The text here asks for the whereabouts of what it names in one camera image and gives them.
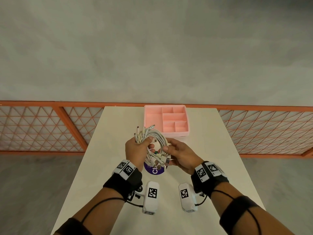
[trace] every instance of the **purple round label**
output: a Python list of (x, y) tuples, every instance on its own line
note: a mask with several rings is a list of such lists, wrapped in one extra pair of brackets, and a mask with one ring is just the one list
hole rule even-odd
[(145, 166), (146, 171), (152, 175), (159, 175), (164, 172), (164, 167), (161, 167), (161, 169), (158, 170), (156, 167), (148, 166), (145, 162), (143, 163), (143, 165)]

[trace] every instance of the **pink plastic box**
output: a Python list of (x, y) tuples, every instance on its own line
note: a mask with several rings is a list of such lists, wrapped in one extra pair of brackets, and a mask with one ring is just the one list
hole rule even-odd
[(185, 105), (146, 105), (143, 125), (155, 129), (165, 137), (189, 135), (189, 121)]

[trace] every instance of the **coiled cable bundle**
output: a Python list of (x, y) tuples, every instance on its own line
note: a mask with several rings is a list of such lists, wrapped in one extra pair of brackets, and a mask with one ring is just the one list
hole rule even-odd
[(162, 151), (162, 148), (164, 146), (168, 146), (168, 142), (160, 131), (153, 129), (154, 127), (155, 125), (152, 125), (148, 128), (143, 127), (143, 130), (139, 132), (139, 126), (138, 126), (137, 131), (134, 134), (135, 140), (137, 143), (142, 143), (147, 137), (155, 138), (161, 146), (161, 152), (159, 154), (154, 154), (150, 151), (149, 148), (147, 148), (147, 157), (146, 157), (145, 162), (148, 166), (151, 166), (151, 167), (156, 167), (158, 163), (160, 166), (166, 167), (170, 163), (171, 155)]

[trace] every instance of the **orange metal bar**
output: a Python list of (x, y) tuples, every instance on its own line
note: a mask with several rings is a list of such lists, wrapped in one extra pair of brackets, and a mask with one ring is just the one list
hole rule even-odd
[[(145, 106), (173, 105), (160, 103), (114, 103), (114, 102), (31, 102), (0, 101), (0, 106), (50, 106), (50, 107), (105, 107), (105, 106)], [(313, 112), (313, 106), (242, 106), (242, 105), (197, 105), (185, 104), (189, 108), (217, 108), (218, 110), (263, 110)]]
[(312, 158), (313, 158), (313, 149), (309, 149), (309, 150), (307, 150), (306, 152), (304, 152), (304, 153), (302, 154), (302, 157), (305, 157), (305, 158), (307, 158), (307, 157), (312, 157)]
[(280, 155), (280, 154), (239, 154), (241, 158), (313, 158), (313, 155), (303, 157), (302, 155)]
[(71, 121), (69, 116), (67, 115), (67, 113), (64, 110), (64, 108), (63, 107), (59, 107), (59, 106), (53, 106), (53, 110), (57, 113), (59, 118), (62, 120), (64, 125), (68, 128), (68, 130), (73, 135), (73, 137), (76, 139), (76, 141), (79, 143), (81, 148), (84, 151), (86, 151), (87, 147), (88, 147), (86, 141), (81, 136), (81, 134), (79, 133), (79, 131), (77, 130), (77, 128), (75, 127), (75, 125), (73, 124), (73, 122)]
[(34, 156), (83, 156), (85, 152), (38, 152), (38, 151), (0, 151), (0, 155), (34, 155)]

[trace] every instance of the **tabletop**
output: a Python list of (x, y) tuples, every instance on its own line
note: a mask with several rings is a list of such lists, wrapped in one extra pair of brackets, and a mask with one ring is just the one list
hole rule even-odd
[[(264, 209), (218, 111), (215, 108), (186, 110), (190, 135), (177, 139), (190, 146), (203, 160), (217, 163), (233, 186)], [(143, 107), (104, 108), (51, 234), (97, 194), (110, 178), (115, 167), (125, 159), (125, 142), (134, 136), (137, 126), (143, 126), (143, 118)], [(180, 168), (170, 166), (159, 175), (143, 169), (143, 186), (148, 181), (160, 185), (156, 214), (143, 214), (141, 208), (126, 203), (111, 234), (226, 234), (209, 199), (196, 212), (182, 210), (178, 186), (192, 183), (190, 175)], [(143, 204), (143, 198), (134, 197), (132, 202)]]

